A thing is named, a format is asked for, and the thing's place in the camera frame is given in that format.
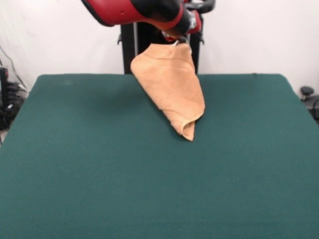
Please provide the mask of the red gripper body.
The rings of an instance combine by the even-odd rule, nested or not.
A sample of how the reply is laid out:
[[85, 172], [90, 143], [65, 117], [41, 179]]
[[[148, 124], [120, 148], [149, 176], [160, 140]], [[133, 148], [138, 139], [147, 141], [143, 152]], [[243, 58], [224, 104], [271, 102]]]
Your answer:
[[187, 34], [201, 31], [201, 19], [197, 11], [184, 11], [180, 20], [167, 30], [162, 30], [162, 34], [167, 41], [174, 41]]

